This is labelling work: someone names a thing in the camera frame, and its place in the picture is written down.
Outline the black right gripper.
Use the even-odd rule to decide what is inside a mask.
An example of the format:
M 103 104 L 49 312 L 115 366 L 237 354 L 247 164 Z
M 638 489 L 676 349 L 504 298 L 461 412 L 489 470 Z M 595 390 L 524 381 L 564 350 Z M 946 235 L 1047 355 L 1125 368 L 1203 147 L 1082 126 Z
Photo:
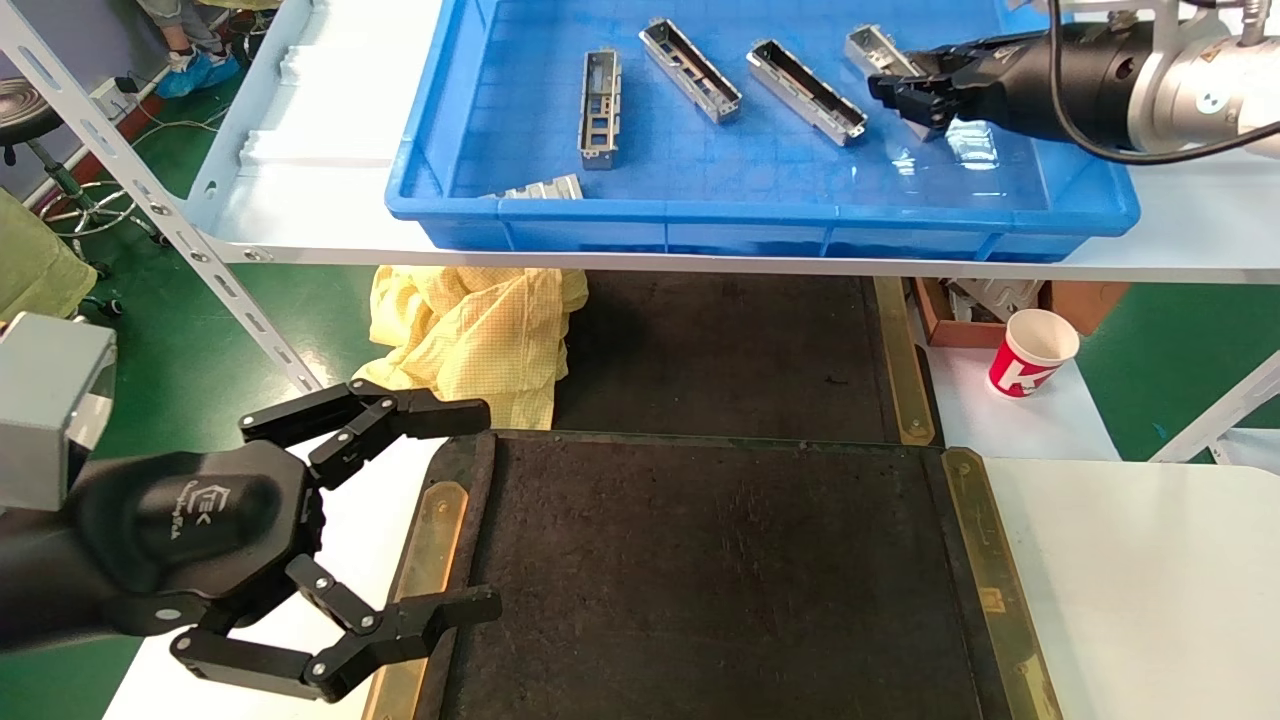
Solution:
M 1132 150 L 1128 113 L 1152 54 L 1153 23 L 1115 29 L 1102 22 L 1071 22 L 1060 29 L 1059 99 L 1069 119 L 1093 143 Z M 1032 138 L 1069 140 L 1050 97 L 1048 32 L 950 44 L 905 58 L 900 69 L 868 77 L 870 96 L 896 101 L 904 120 L 927 129 L 988 120 Z

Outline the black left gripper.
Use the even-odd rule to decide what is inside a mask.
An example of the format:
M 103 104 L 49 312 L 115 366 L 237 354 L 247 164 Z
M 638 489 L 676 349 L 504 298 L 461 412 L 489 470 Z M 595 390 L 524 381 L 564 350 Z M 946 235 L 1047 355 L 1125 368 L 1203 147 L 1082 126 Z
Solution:
M 429 659 L 447 632 L 497 620 L 502 601 L 479 585 L 370 607 L 308 556 L 325 523 L 317 486 L 338 488 L 402 437 L 490 427 L 480 398 L 356 379 L 244 415 L 238 448 L 92 461 L 61 509 L 3 514 L 3 651 L 196 624 L 170 646 L 193 676 L 335 703 L 384 666 Z M 319 436 L 308 466 L 283 450 Z M 230 637 L 292 593 L 340 628 L 333 644 Z

